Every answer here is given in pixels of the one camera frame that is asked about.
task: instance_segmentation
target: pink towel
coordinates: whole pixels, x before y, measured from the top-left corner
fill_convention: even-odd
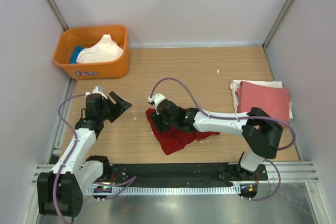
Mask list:
[[[238,113],[249,112],[252,107],[258,107],[272,118],[289,122],[288,89],[265,87],[242,81],[236,95],[239,97]]]

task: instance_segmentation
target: orange basket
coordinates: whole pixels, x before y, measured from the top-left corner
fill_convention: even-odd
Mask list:
[[[123,49],[122,55],[114,61],[98,63],[70,64],[71,55],[76,46],[89,48],[94,46],[104,34]],[[123,77],[128,72],[130,47],[127,29],[121,25],[78,27],[65,31],[58,40],[54,52],[54,63],[73,79],[99,79]]]

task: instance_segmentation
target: label on basket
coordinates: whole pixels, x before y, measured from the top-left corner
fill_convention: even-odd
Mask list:
[[[95,71],[91,71],[91,72],[81,72],[81,71],[75,71],[75,74],[77,76],[96,76],[98,73]]]

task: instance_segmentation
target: cable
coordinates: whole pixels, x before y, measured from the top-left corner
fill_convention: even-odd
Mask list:
[[[132,183],[134,182],[134,180],[136,179],[136,176],[130,178],[129,180],[123,182],[123,183],[120,183],[120,184],[115,184],[115,185],[111,185],[111,183],[100,183],[100,182],[95,182],[94,184],[95,185],[100,185],[100,186],[123,186],[123,185],[127,185],[128,183]]]
[[[165,81],[165,80],[172,80],[172,81],[176,81],[178,82],[187,92],[188,94],[190,95],[191,99],[193,100],[194,104],[196,105],[196,107],[199,109],[199,111],[204,114],[205,116],[209,117],[209,118],[214,118],[214,119],[220,119],[220,120],[248,120],[248,119],[260,119],[260,120],[269,120],[269,121],[274,121],[274,122],[278,122],[278,123],[282,123],[284,126],[286,126],[287,128],[289,128],[290,130],[290,133],[292,135],[292,141],[284,146],[284,147],[281,147],[281,148],[278,148],[279,151],[282,151],[282,150],[285,150],[289,147],[291,147],[292,145],[294,145],[295,141],[296,141],[296,132],[295,130],[293,129],[292,126],[290,126],[287,122],[283,121],[283,120],[279,120],[279,119],[274,119],[274,118],[269,118],[267,116],[241,116],[241,117],[224,117],[224,116],[214,116],[214,115],[209,115],[207,114],[204,110],[202,110],[202,108],[198,105],[195,97],[193,96],[192,92],[189,90],[189,88],[180,80],[176,79],[176,78],[172,78],[172,77],[166,77],[166,78],[163,78],[161,79],[160,81],[158,81],[154,88],[152,89],[152,92],[151,92],[151,95],[150,95],[150,98],[153,97],[154,95],[154,91],[155,89],[158,87],[158,85]],[[281,185],[281,176],[280,176],[280,171],[279,169],[277,168],[277,166],[270,160],[268,159],[265,159],[265,161],[269,162],[276,170],[277,174],[278,174],[278,178],[279,178],[279,183],[278,183],[278,186],[277,188],[275,189],[275,191],[267,196],[267,197],[264,197],[264,198],[261,198],[261,199],[249,199],[249,198],[246,198],[246,197],[243,197],[244,199],[247,199],[247,200],[251,200],[251,201],[263,201],[263,200],[267,200],[267,199],[270,199],[271,197],[273,197],[280,189],[280,185]]]
[[[57,202],[57,186],[58,186],[58,180],[59,180],[59,176],[61,174],[61,171],[62,169],[64,168],[65,166],[65,163],[68,161],[69,157],[71,156],[71,154],[74,152],[76,146],[77,146],[77,142],[78,142],[78,135],[77,135],[77,132],[76,130],[67,122],[67,120],[61,115],[61,109],[62,107],[64,106],[64,104],[68,101],[70,101],[71,99],[73,98],[76,98],[76,97],[82,97],[82,96],[85,96],[85,94],[77,94],[77,95],[74,95],[68,99],[66,99],[64,102],[62,102],[60,104],[60,106],[58,107],[58,116],[59,118],[71,129],[73,135],[75,136],[75,142],[71,148],[71,150],[69,151],[68,155],[65,157],[65,159],[63,160],[63,164],[61,164],[59,166],[59,170],[57,171],[57,174],[56,174],[56,177],[55,177],[55,180],[54,180],[54,185],[53,185],[53,191],[52,191],[52,200],[54,202],[54,206],[55,206],[55,210],[56,210],[56,213],[57,215],[59,216],[59,218],[63,221],[63,223],[65,224],[73,224],[74,222],[74,217],[71,218],[71,222],[68,222],[64,216],[62,215],[62,212],[61,210],[59,209],[59,206],[58,206],[58,202]]]
[[[189,90],[189,88],[180,80],[176,79],[176,78],[172,78],[172,77],[166,77],[166,78],[163,78],[161,79],[160,81],[157,82],[157,84],[155,84],[154,88],[152,89],[152,92],[151,92],[151,96],[150,98],[153,97],[154,95],[154,91],[155,89],[158,87],[158,85],[165,81],[165,80],[172,80],[172,81],[176,81],[178,82],[187,92],[188,94],[190,95],[191,99],[193,100],[194,104],[196,105],[196,107],[199,109],[199,111],[204,114],[205,116],[209,117],[209,118],[214,118],[214,119],[221,119],[221,120],[248,120],[248,119],[260,119],[260,120],[268,120],[268,121],[273,121],[273,122],[278,122],[278,123],[282,123],[284,126],[286,126],[289,130],[290,130],[290,133],[292,135],[292,141],[284,146],[284,147],[280,147],[278,148],[278,151],[282,151],[282,150],[285,150],[289,147],[291,147],[292,145],[294,145],[295,141],[296,141],[296,132],[295,130],[293,129],[292,126],[290,126],[287,122],[283,121],[283,120],[279,120],[279,119],[274,119],[274,118],[269,118],[267,116],[241,116],[241,117],[224,117],[224,116],[214,116],[214,115],[209,115],[207,114],[197,103],[195,97],[193,96],[193,94],[191,93],[191,91]]]
[[[114,173],[112,173],[111,175],[111,182],[110,182],[110,185],[114,183]]]
[[[136,179],[136,176],[132,177],[130,181],[124,188],[122,188],[119,192],[117,192],[116,194],[110,196],[110,197],[106,197],[105,200],[110,200],[110,199],[114,199],[116,198],[116,196],[120,195],[121,193],[123,193],[129,186],[131,186],[133,184],[133,182],[135,181]]]
[[[258,187],[258,186],[259,186],[259,176],[258,176],[258,174],[257,174],[257,173],[256,173],[256,180],[257,180],[256,187]]]

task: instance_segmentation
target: folded towel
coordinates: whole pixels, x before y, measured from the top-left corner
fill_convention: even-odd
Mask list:
[[[74,49],[74,52],[71,55],[71,59],[70,59],[70,64],[76,64],[76,60],[77,57],[79,55],[79,53],[84,49],[85,47],[81,47],[81,46],[76,46]]]
[[[243,80],[233,80],[230,84],[230,89],[232,91],[232,98],[233,98],[233,105],[235,109],[235,113],[237,113],[237,107],[239,104],[238,96],[236,95],[237,89],[240,87],[240,83]],[[282,82],[281,81],[247,81],[252,84],[266,86],[266,87],[273,87],[273,88],[281,88],[282,89]],[[293,113],[291,109],[291,102],[289,102],[289,118],[293,118]]]
[[[199,141],[213,134],[219,135],[218,132],[183,132],[175,127],[171,127],[168,131],[160,133],[155,128],[151,117],[152,113],[155,113],[155,109],[148,109],[146,111],[146,117],[151,125],[154,136],[160,143],[161,148],[166,155],[182,150],[187,144],[192,143],[195,139]]]
[[[289,123],[288,89],[260,86],[242,81],[236,94],[239,97],[238,113],[249,112],[252,107],[258,107],[272,118]]]
[[[117,60],[123,53],[121,47],[111,38],[111,35],[104,34],[100,41],[93,47],[82,50],[76,62],[77,63],[94,63]]]

